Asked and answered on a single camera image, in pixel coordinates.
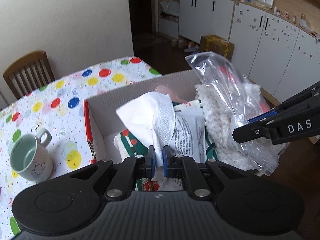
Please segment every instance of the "green mug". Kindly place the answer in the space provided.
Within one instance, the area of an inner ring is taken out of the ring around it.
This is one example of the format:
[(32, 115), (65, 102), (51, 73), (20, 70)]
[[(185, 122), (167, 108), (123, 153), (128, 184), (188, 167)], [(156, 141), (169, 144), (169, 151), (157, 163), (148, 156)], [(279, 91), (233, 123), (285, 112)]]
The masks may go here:
[(36, 136), (33, 134), (21, 136), (10, 153), (12, 170), (21, 177), (37, 183), (47, 180), (53, 170), (53, 161), (46, 149), (51, 139), (52, 136), (46, 129), (39, 130)]

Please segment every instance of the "polka dot tablecloth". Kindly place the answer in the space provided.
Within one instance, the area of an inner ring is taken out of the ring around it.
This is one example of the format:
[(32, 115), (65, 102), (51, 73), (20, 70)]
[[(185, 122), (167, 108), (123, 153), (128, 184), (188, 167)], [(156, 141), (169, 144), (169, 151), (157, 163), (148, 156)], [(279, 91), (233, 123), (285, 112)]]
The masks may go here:
[(160, 74), (137, 57), (97, 64), (41, 87), (0, 112), (0, 239), (20, 232), (12, 202), (33, 182), (10, 168), (13, 144), (26, 133), (46, 128), (52, 135), (47, 149), (54, 162), (51, 178), (89, 165), (92, 158), (84, 128), (84, 99)]

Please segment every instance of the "open box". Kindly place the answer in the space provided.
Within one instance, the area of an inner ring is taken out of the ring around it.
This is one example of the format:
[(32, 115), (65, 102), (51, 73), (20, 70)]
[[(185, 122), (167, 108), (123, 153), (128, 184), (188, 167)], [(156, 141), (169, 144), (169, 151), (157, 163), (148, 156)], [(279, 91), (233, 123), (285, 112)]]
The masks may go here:
[(192, 101), (196, 96), (197, 84), (201, 84), (201, 81), (196, 73), (186, 70), (120, 87), (86, 99), (84, 122), (92, 155), (97, 160), (109, 158), (114, 163), (122, 162), (118, 149), (113, 145), (115, 136), (126, 129), (116, 114), (117, 108), (154, 91), (159, 85), (168, 86), (179, 98)]

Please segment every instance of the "screw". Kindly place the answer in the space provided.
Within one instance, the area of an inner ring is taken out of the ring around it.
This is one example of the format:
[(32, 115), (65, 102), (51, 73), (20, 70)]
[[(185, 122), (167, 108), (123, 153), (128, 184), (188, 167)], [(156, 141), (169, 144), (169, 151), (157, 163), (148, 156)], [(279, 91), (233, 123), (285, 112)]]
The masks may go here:
[(111, 189), (111, 190), (108, 190), (107, 192), (107, 196), (109, 197), (119, 197), (121, 195), (122, 195), (122, 191), (119, 189)]
[(210, 195), (210, 191), (205, 188), (195, 190), (195, 195), (198, 197), (206, 197)]

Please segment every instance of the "black cabinet handle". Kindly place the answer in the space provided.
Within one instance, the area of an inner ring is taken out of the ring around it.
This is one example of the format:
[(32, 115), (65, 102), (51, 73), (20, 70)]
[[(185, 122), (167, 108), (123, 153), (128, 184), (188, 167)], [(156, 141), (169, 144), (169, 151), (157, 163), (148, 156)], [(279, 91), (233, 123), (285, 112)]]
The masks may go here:
[(263, 15), (261, 15), (261, 20), (260, 20), (259, 28), (261, 28), (262, 18), (263, 18)]
[(266, 26), (264, 27), (264, 30), (266, 30), (266, 29), (267, 29), (268, 20), (269, 20), (269, 18), (267, 18), (267, 23), (266, 23)]

